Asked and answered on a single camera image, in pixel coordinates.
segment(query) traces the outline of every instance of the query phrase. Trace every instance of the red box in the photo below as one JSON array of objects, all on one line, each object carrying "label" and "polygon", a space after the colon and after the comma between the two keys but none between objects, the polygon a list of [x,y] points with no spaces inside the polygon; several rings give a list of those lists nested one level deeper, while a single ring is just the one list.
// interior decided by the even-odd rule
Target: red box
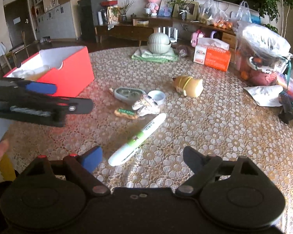
[{"label": "red box", "polygon": [[36,81],[53,83],[57,91],[52,96],[76,97],[93,80],[93,70],[86,46],[70,46],[40,50],[4,77],[18,77],[14,73],[37,71],[46,66],[50,70]]},{"label": "red box", "polygon": [[112,0],[112,1],[104,1],[101,2],[102,6],[113,6],[113,5],[117,5],[118,0]]}]

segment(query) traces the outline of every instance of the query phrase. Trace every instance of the yellow toy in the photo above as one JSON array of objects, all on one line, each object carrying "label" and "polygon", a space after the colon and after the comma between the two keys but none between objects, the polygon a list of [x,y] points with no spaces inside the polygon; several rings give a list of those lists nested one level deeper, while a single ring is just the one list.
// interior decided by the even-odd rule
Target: yellow toy
[{"label": "yellow toy", "polygon": [[196,98],[203,91],[203,80],[194,79],[192,76],[178,76],[173,78],[176,91],[184,96]]}]

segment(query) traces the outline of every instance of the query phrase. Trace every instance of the folded cloth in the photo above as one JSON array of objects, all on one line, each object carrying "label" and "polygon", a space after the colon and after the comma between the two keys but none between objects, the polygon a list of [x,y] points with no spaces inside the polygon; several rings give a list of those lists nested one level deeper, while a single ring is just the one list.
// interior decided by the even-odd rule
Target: folded cloth
[{"label": "folded cloth", "polygon": [[283,91],[281,85],[245,87],[245,89],[259,106],[282,106],[279,94]]},{"label": "folded cloth", "polygon": [[147,46],[141,46],[131,56],[131,59],[163,63],[163,62],[168,62],[168,61],[177,61],[178,60],[178,55],[176,55],[174,53],[174,50],[172,48],[170,48],[167,53],[154,54],[151,51],[149,51]]}]

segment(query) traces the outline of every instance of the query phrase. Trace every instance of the pink bear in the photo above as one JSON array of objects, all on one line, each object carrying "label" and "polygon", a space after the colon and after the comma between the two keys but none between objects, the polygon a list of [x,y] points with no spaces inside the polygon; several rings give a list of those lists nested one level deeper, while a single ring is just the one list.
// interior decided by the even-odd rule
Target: pink bear
[{"label": "pink bear", "polygon": [[157,0],[148,0],[149,3],[146,5],[146,8],[150,8],[152,11],[152,16],[157,15],[157,11],[159,9],[158,4],[156,3]]}]

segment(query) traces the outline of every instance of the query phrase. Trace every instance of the plush toy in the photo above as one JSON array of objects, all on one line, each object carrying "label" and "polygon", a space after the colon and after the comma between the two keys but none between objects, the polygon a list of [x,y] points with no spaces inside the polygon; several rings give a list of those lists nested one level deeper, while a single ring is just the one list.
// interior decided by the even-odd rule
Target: plush toy
[{"label": "plush toy", "polygon": [[194,79],[192,76],[178,76],[173,80],[176,91],[181,95],[196,98],[203,91],[202,79]]},{"label": "plush toy", "polygon": [[149,3],[146,5],[146,8],[150,8],[152,11],[152,16],[157,15],[157,11],[159,9],[158,4],[156,3],[157,0],[148,0]]}]

